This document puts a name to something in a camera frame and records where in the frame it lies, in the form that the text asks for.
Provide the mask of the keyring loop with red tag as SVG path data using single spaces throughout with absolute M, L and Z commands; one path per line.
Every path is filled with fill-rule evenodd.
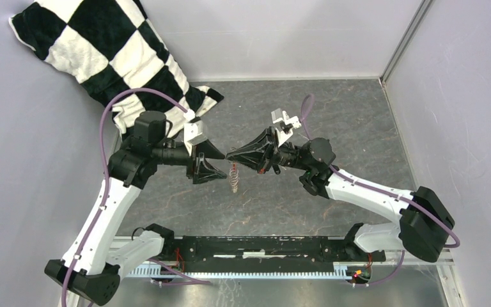
M 238 185 L 239 185 L 239 170 L 237 168 L 237 164 L 235 162 L 232 163 L 229 173 L 228 180 L 230 184 L 230 188 L 232 193 L 238 193 Z

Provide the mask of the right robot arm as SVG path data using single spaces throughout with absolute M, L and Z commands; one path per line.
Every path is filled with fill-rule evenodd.
M 313 196 L 344 201 L 378 214 L 385 224 L 357 224 L 344 243 L 352 261 L 368 253 L 401 249 L 434 263 L 445 248 L 457 248 L 455 220 L 437 194 L 424 186 L 416 191 L 396 189 L 359 178 L 333 165 L 336 158 L 328 139 L 313 138 L 301 146 L 283 139 L 275 127 L 265 129 L 248 144 L 230 151 L 226 159 L 259 174 L 280 167 L 301 169 L 299 181 Z

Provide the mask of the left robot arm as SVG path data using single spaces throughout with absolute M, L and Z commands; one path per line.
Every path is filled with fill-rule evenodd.
M 117 251 L 110 250 L 125 214 L 160 165 L 185 167 L 194 184 L 226 178 L 210 164 L 210 159 L 225 156 L 205 136 L 200 119 L 184 125 L 182 142 L 168 136 L 171 126 L 164 113 L 145 111 L 121 148 L 103 160 L 104 179 L 88 219 L 63 257 L 49 260 L 45 267 L 45 274 L 64 292 L 105 305 L 121 280 L 144 261 L 155 256 L 165 261 L 174 255 L 173 231 L 154 224 Z

